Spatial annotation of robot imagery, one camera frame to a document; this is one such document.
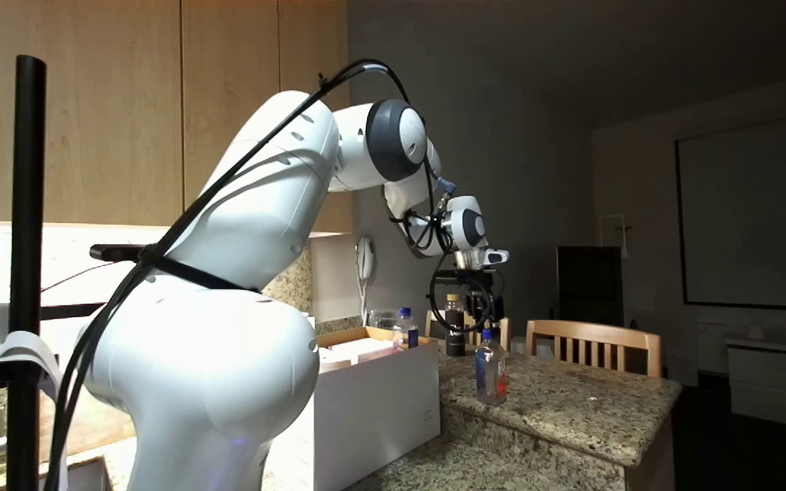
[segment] black cable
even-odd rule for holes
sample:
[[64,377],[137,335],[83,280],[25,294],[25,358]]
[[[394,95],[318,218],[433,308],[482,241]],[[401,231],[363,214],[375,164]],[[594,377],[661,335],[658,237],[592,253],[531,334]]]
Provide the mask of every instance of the black cable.
[[[353,61],[349,65],[343,65],[329,83],[318,83],[318,89],[311,92],[298,109],[291,109],[274,128],[269,128],[244,156],[239,156],[212,186],[206,186],[194,201],[191,208],[167,230],[167,235],[146,250],[149,263],[160,260],[175,242],[176,237],[194,224],[194,218],[209,204],[209,200],[228,186],[228,179],[236,177],[236,173],[269,143],[274,139],[295,118],[300,118],[311,104],[317,104],[318,99],[325,99],[329,89],[334,89],[338,84],[366,73],[367,68],[381,68],[399,88],[399,92],[407,99],[404,84],[399,83],[394,70],[390,65],[383,65],[381,61],[366,57],[366,61]],[[61,375],[61,387],[57,392],[55,402],[55,428],[51,428],[51,448],[48,448],[48,475],[44,488],[55,491],[60,488],[60,460],[64,452],[64,439],[67,439],[67,426],[74,421],[75,403],[79,403],[79,391],[83,385],[83,377],[90,370],[94,347],[109,324],[109,319],[120,310],[120,306],[126,302],[126,297],[146,278],[146,274],[152,269],[152,264],[138,263],[123,280],[120,287],[112,293],[109,302],[100,306],[100,310],[91,317],[91,321],[87,324],[87,330],[82,334],[82,339],[74,347],[74,354],[64,365]]]

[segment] granite countertop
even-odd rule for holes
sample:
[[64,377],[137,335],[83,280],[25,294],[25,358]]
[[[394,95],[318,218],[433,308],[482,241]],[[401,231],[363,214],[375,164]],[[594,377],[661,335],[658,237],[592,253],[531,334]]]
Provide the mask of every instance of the granite countertop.
[[472,358],[439,354],[441,403],[498,426],[637,466],[666,424],[680,381],[508,354],[508,402],[475,395]]

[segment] chair backrest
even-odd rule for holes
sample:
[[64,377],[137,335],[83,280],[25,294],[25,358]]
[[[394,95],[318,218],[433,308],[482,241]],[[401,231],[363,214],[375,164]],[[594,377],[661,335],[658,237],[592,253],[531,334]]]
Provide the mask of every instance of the chair backrest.
[[[433,327],[435,317],[433,310],[426,310],[426,327],[423,335],[430,339],[430,327]],[[480,334],[469,334],[467,343],[475,347],[480,340]],[[508,317],[498,319],[498,347],[508,351],[509,350],[509,321]]]
[[528,319],[527,354],[535,354],[535,339],[550,339],[557,361],[629,370],[629,351],[644,351],[645,377],[661,377],[661,335],[569,319]]

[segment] white wall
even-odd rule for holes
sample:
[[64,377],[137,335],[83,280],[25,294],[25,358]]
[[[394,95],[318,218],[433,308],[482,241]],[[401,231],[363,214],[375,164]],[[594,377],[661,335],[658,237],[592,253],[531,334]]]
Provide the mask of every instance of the white wall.
[[[592,241],[588,134],[429,21],[454,17],[423,9],[450,6],[349,2],[349,53],[394,68],[429,121],[445,175],[480,200],[490,246],[513,250],[502,267],[505,302],[520,330],[557,297],[554,246]],[[351,100],[374,95],[392,95],[392,84],[381,77],[351,84]],[[383,214],[378,192],[360,193],[356,224],[378,257],[367,306],[411,306],[419,319],[435,263],[414,260]]]
[[786,84],[592,132],[594,214],[633,224],[626,310],[676,380],[725,375],[722,335],[786,340],[786,310],[681,306],[674,139],[786,118]]

